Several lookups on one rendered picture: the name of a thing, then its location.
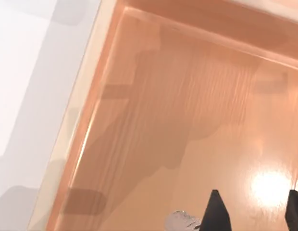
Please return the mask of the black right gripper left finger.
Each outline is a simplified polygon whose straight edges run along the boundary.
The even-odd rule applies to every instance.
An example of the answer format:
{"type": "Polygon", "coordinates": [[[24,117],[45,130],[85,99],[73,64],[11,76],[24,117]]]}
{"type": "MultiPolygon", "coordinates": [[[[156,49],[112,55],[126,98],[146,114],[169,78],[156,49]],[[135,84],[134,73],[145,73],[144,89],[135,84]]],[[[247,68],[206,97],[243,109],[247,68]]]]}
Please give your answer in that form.
{"type": "Polygon", "coordinates": [[[202,218],[202,231],[232,231],[226,206],[218,190],[212,190],[202,218]]]}

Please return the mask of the clear silver bottle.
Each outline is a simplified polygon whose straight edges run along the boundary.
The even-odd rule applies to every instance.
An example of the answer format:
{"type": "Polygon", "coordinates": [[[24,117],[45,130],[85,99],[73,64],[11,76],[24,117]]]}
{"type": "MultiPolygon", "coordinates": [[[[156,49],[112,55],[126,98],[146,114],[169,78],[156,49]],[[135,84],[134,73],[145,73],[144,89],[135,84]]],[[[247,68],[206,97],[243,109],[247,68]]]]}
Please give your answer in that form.
{"type": "Polygon", "coordinates": [[[186,211],[176,210],[165,220],[165,231],[198,231],[201,220],[188,214],[186,211]]]}

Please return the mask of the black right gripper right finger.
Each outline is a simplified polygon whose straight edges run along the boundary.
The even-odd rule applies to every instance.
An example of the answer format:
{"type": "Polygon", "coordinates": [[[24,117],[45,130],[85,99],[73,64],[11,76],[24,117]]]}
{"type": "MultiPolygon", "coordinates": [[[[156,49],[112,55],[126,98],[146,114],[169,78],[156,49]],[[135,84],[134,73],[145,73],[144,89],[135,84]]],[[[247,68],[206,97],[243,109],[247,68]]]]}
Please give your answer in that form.
{"type": "Polygon", "coordinates": [[[289,191],[285,219],[289,231],[298,231],[298,191],[296,190],[289,191]]]}

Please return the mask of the shallow salmon-coloured box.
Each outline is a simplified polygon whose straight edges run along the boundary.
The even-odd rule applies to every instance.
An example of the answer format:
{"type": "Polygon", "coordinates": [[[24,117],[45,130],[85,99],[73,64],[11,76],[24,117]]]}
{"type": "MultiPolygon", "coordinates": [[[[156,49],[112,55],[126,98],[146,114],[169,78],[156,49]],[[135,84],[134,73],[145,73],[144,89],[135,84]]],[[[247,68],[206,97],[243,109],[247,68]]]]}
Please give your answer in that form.
{"type": "Polygon", "coordinates": [[[298,191],[298,11],[251,0],[115,0],[93,32],[29,231],[165,231],[212,190],[232,231],[288,231],[298,191]]]}

